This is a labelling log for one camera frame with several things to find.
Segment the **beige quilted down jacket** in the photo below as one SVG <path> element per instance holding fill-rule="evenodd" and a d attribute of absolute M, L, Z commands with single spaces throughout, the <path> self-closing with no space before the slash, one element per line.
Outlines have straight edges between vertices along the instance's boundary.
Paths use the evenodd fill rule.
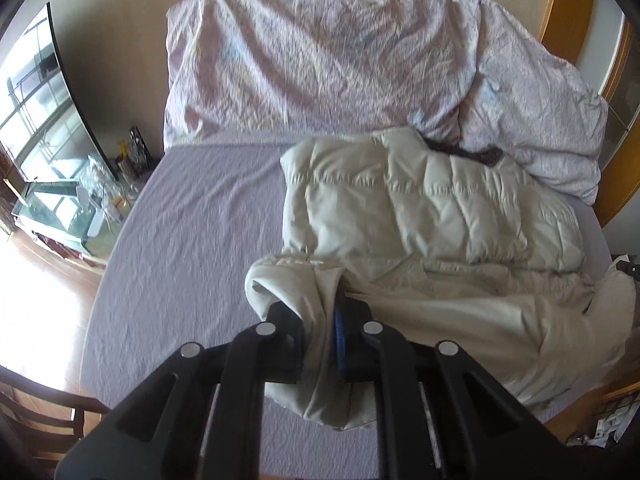
<path fill-rule="evenodd" d="M 634 281 L 590 278 L 574 209 L 512 158 L 486 166 L 400 128 L 311 138 L 280 164 L 282 252 L 250 267 L 245 293 L 304 323 L 302 376 L 266 388 L 282 408 L 339 430 L 375 419 L 372 388 L 338 378 L 338 294 L 418 344 L 455 341 L 527 406 L 622 356 Z"/>

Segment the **wooden chair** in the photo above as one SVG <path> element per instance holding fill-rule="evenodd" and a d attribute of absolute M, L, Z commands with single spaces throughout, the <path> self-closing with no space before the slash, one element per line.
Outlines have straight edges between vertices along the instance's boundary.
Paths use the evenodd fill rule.
<path fill-rule="evenodd" d="M 109 411 L 91 396 L 56 390 L 1 367 L 1 420 L 45 471 L 54 471 Z"/>

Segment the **lavender bed sheet mattress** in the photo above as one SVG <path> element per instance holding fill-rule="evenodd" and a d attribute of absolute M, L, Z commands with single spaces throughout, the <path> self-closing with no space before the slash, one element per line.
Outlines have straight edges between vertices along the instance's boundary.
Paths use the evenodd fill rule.
<path fill-rule="evenodd" d="M 119 403 L 180 344 L 223 344 L 262 315 L 245 293 L 248 270 L 283 248 L 287 145 L 172 148 L 144 188 L 108 262 L 88 330 L 81 382 Z M 593 212 L 574 209 L 590 278 L 614 268 Z M 303 419 L 268 396 L 262 466 L 270 474 L 371 478 L 370 424 L 339 430 Z"/>

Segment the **glass side table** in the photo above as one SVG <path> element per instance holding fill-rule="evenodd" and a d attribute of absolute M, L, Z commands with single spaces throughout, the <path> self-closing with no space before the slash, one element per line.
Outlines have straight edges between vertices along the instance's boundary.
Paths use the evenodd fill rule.
<path fill-rule="evenodd" d="M 84 257 L 106 263 L 128 216 L 112 218 L 77 181 L 30 182 L 12 210 L 27 234 L 53 240 Z"/>

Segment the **bottles on nightstand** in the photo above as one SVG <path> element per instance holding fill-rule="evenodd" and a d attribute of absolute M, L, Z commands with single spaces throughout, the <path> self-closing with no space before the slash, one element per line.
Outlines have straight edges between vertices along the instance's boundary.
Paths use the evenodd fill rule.
<path fill-rule="evenodd" d="M 119 153 L 115 165 L 129 181 L 141 178 L 156 166 L 156 159 L 144 142 L 137 126 L 132 126 L 128 138 L 118 142 Z"/>

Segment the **large window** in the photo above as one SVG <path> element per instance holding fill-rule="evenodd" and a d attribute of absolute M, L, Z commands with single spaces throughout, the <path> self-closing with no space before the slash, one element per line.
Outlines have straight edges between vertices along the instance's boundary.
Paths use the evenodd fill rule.
<path fill-rule="evenodd" d="M 77 180 L 92 162 L 116 179 L 67 83 L 49 3 L 1 64 L 1 147 L 26 182 Z"/>

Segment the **pink floral duvet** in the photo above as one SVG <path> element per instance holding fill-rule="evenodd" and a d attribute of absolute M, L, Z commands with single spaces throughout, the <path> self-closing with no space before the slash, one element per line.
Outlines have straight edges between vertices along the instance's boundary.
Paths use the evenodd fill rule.
<path fill-rule="evenodd" d="M 492 0 L 183 0 L 166 148 L 409 127 L 593 204 L 608 107 Z"/>

